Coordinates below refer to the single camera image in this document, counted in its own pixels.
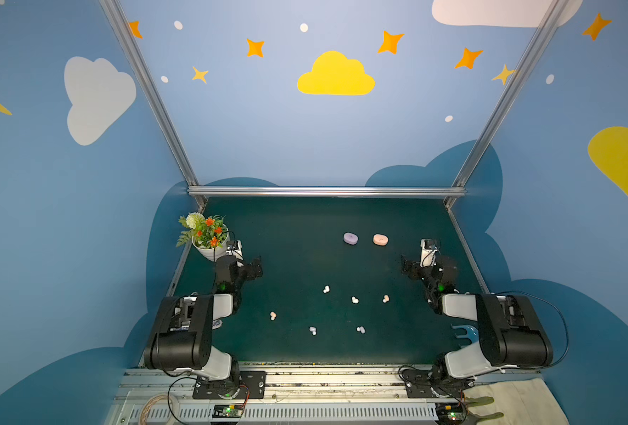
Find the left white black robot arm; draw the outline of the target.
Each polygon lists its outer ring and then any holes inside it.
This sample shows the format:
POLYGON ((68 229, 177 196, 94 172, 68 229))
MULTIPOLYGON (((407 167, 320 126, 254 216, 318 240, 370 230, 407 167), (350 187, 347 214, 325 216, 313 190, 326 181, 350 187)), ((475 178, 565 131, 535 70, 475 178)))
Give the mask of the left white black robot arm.
POLYGON ((213 346, 212 332, 219 321, 238 313, 244 284, 263 274, 261 258, 246 262, 225 255, 216 260, 211 293, 163 299, 144 351, 145 367, 237 387, 238 361, 213 346))

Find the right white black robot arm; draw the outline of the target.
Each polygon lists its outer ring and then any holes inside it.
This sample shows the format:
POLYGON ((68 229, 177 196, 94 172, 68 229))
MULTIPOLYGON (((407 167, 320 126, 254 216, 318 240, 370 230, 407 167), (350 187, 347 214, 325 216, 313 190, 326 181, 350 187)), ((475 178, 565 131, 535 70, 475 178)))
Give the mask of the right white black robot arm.
POLYGON ((402 274, 424 286, 427 304, 438 315, 476 324, 478 339, 440 355, 432 384, 467 382, 497 370, 541 369, 553 364, 553 346, 525 295, 472 294, 457 291, 454 259, 434 253, 431 260, 401 258, 402 274))

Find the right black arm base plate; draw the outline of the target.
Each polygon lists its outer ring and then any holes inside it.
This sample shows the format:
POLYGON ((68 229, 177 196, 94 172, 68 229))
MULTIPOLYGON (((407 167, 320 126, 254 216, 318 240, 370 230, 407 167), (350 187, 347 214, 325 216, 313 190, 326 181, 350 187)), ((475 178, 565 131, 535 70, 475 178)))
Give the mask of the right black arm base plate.
POLYGON ((408 398, 454 398, 459 400, 465 390, 473 388, 475 380, 457 379, 443 374, 404 366, 397 372, 404 383, 408 398))

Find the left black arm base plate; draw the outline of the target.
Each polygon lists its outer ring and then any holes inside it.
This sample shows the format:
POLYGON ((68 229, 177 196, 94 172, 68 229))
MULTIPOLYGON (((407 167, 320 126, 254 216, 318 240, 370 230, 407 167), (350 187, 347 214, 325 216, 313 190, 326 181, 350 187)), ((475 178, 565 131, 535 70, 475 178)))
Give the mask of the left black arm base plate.
POLYGON ((194 386, 194 400, 260 400, 266 390, 265 371, 232 372, 225 380, 210 381, 198 377, 194 386))

